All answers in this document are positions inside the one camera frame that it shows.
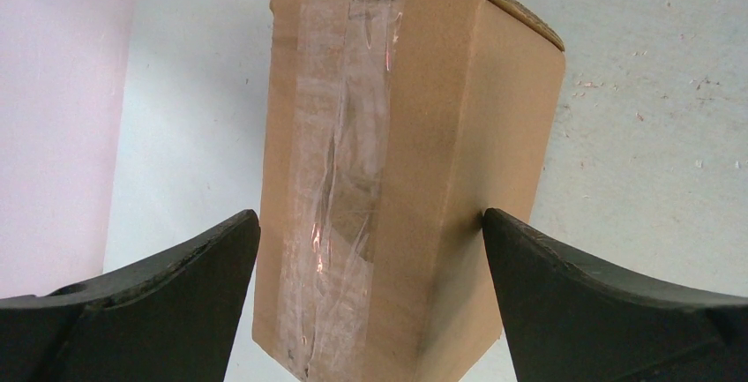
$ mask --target box top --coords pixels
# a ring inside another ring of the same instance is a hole
[[[525,26],[537,32],[543,38],[555,45],[559,50],[565,51],[564,42],[545,22],[531,12],[527,7],[517,0],[488,0],[501,10],[508,13]]]

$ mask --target black plastic part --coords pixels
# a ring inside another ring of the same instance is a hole
[[[222,381],[258,244],[245,211],[49,296],[0,300],[0,380]]]
[[[496,209],[483,236],[519,382],[748,380],[748,299],[631,272]]]

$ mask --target pink wall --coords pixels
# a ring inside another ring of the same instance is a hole
[[[101,273],[135,0],[0,0],[0,297]]]

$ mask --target concrete wall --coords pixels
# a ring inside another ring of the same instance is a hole
[[[748,296],[745,0],[520,1],[568,50],[532,223],[635,271]],[[258,208],[267,4],[138,0],[107,269]],[[293,380],[251,341],[251,299],[227,380]],[[514,380],[505,340],[464,380]]]
[[[0,0],[0,297],[101,273],[134,0]]]

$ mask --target cardboard box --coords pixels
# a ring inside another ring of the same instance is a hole
[[[501,334],[563,44],[513,0],[272,0],[252,336],[299,379],[457,381]]]

